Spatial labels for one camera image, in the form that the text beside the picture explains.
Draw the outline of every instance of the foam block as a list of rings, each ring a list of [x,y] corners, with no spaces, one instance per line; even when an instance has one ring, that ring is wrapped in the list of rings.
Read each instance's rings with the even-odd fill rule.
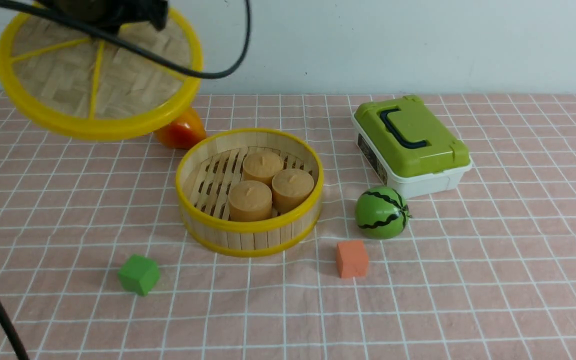
[[[117,274],[127,292],[147,296],[160,279],[157,262],[141,255],[132,255]]]
[[[365,277],[369,262],[362,240],[341,241],[336,244],[336,269],[342,279]]]

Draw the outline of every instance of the green cube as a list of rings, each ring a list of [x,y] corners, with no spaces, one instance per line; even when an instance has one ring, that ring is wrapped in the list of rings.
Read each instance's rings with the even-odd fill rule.
[[[125,291],[147,296],[160,280],[160,269],[154,260],[132,255],[119,269],[118,276]]]

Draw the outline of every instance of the plastic storage box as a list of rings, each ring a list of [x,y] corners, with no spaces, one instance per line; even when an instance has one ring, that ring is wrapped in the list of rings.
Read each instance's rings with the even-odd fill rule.
[[[366,102],[352,123],[381,182],[410,199],[455,189],[473,167],[468,147],[416,95]]]

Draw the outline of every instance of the candle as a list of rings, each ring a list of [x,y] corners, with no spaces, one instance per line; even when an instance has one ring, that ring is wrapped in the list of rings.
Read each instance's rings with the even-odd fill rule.
[[[263,182],[245,180],[230,188],[228,209],[231,221],[249,222],[270,219],[273,193]]]
[[[272,178],[272,205],[280,214],[299,207],[315,187],[310,173],[298,168],[279,171]]]
[[[250,153],[243,162],[242,180],[256,180],[271,186],[273,177],[284,168],[284,160],[270,151]]]

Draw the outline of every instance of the white box base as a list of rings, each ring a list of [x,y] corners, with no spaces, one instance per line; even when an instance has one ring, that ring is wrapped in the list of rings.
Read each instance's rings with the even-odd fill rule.
[[[377,173],[381,182],[390,188],[395,189],[405,199],[416,198],[428,194],[455,189],[462,176],[473,168],[473,158],[466,166],[451,168],[437,173],[426,173],[413,177],[400,177],[388,166],[384,157],[377,151],[373,141],[366,135],[366,132],[359,125],[354,116],[350,117],[354,128],[357,130],[356,144],[361,153],[370,163],[370,166]]]

